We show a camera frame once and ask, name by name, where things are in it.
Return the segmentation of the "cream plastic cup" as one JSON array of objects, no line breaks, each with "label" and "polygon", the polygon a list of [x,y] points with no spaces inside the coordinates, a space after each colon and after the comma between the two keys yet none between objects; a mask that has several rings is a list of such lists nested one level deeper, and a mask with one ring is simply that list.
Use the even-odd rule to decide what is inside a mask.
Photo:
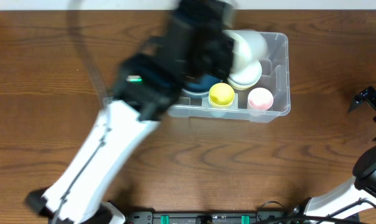
[{"label": "cream plastic cup", "polygon": [[224,30],[234,40],[232,73],[247,67],[252,61],[265,58],[268,53],[266,39],[255,30]]}]

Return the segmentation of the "white small bowl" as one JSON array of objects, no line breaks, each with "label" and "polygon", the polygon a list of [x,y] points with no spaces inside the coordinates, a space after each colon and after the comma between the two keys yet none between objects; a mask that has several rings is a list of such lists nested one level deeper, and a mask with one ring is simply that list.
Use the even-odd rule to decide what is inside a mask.
[{"label": "white small bowl", "polygon": [[254,60],[247,65],[243,70],[232,73],[229,79],[237,82],[238,84],[249,84],[259,80],[262,74],[262,66],[259,60]]}]

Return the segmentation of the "grey small bowl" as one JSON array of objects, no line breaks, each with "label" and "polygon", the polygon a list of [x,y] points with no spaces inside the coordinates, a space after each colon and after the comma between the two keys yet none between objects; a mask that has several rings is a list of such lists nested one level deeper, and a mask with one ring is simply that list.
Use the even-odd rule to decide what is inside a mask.
[{"label": "grey small bowl", "polygon": [[228,78],[227,82],[229,83],[229,82],[234,82],[234,81]]}]

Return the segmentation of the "large dark blue bowl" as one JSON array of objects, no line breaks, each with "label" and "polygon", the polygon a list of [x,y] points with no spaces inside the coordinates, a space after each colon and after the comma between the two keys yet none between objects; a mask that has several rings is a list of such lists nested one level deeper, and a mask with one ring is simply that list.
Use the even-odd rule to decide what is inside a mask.
[{"label": "large dark blue bowl", "polygon": [[184,96],[190,97],[190,98],[206,98],[209,95],[209,91],[192,92],[192,91],[188,91],[188,90],[183,89],[182,92],[183,92]]}]

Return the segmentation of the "yellow cup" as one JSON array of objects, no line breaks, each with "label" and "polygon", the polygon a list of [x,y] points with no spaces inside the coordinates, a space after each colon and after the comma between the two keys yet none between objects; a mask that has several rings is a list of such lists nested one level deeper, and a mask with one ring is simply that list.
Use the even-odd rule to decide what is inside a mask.
[{"label": "yellow cup", "polygon": [[213,102],[210,98],[209,98],[209,105],[211,105],[212,107],[214,108],[229,108],[233,105],[233,101],[225,104],[225,105],[219,105],[219,104],[216,104],[215,102]]},{"label": "yellow cup", "polygon": [[235,99],[234,89],[226,83],[217,83],[209,90],[209,98],[216,102],[227,102]]}]

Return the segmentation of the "yellow small bowl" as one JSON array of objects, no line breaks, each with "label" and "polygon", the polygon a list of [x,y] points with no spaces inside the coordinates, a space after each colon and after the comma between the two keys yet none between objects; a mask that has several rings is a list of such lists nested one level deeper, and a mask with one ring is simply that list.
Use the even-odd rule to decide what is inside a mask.
[{"label": "yellow small bowl", "polygon": [[251,88],[252,86],[254,86],[255,84],[252,83],[252,84],[249,84],[249,85],[238,85],[234,82],[229,82],[228,83],[232,88],[236,89],[236,90],[247,90],[249,88]]}]

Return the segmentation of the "pink plastic cup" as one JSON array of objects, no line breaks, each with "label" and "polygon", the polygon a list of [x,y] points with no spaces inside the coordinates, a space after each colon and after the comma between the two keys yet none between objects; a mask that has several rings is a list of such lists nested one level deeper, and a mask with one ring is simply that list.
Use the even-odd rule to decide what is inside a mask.
[{"label": "pink plastic cup", "polygon": [[252,116],[259,116],[262,112],[270,109],[273,105],[274,98],[266,88],[254,88],[252,89],[247,98],[247,109]]}]

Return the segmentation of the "light blue plastic cup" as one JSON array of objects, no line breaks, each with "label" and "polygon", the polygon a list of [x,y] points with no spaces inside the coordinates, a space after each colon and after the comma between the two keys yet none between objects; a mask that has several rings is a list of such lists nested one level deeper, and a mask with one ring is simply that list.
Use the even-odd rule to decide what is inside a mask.
[{"label": "light blue plastic cup", "polygon": [[[233,101],[233,105],[229,108],[214,108],[212,107],[211,105],[209,105],[212,109],[210,111],[210,114],[216,118],[221,118],[221,117],[224,117],[230,110],[235,110],[238,108],[238,101],[237,100],[232,100]],[[216,104],[219,104],[219,105],[225,105],[227,103],[229,103],[231,101],[227,101],[227,102],[221,102],[221,103],[216,103]]]}]

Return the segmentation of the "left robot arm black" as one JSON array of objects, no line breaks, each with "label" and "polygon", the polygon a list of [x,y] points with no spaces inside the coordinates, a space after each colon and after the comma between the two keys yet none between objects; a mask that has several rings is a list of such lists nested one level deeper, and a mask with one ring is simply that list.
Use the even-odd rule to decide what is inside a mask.
[{"label": "left robot arm black", "polygon": [[204,75],[225,80],[233,66],[231,1],[180,1],[162,35],[151,36],[120,63],[107,91],[78,28],[79,1],[67,13],[68,34],[102,101],[83,145],[50,187],[31,191],[27,206],[50,223],[125,223],[108,187],[133,151],[160,124],[188,84]]}]

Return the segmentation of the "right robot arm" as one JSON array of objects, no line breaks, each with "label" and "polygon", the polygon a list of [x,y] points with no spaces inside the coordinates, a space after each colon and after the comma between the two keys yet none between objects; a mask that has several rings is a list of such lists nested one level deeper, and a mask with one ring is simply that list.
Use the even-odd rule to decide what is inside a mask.
[{"label": "right robot arm", "polygon": [[[369,86],[355,95],[348,112],[357,109],[362,103],[367,103],[376,112],[374,87]],[[359,157],[349,180],[322,196],[309,198],[297,206],[294,213],[347,221],[349,217],[370,208],[376,209],[376,146]]]}]

